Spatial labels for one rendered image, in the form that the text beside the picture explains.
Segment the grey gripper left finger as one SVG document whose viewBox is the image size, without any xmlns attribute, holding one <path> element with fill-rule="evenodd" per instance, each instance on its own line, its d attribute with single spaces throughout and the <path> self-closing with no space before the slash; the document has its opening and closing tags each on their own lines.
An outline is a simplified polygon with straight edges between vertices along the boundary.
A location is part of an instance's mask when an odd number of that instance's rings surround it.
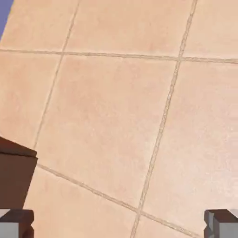
<svg viewBox="0 0 238 238">
<path fill-rule="evenodd" d="M 34 238 L 33 210 L 0 209 L 0 238 Z"/>
</svg>

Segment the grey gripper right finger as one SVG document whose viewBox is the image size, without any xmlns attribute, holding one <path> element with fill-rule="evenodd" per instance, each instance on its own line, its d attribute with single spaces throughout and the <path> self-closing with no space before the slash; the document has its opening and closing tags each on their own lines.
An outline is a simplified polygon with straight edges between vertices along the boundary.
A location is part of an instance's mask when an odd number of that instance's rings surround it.
<svg viewBox="0 0 238 238">
<path fill-rule="evenodd" d="M 205 210 L 204 238 L 238 238 L 238 209 Z"/>
</svg>

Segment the dark brown wooden cabinet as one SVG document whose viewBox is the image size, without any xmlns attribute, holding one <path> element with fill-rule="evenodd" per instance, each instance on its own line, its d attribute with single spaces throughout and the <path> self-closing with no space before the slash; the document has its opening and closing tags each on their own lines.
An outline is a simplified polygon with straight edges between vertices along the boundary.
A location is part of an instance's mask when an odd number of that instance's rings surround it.
<svg viewBox="0 0 238 238">
<path fill-rule="evenodd" d="M 37 165 L 37 152 L 0 136 L 0 209 L 22 209 Z"/>
</svg>

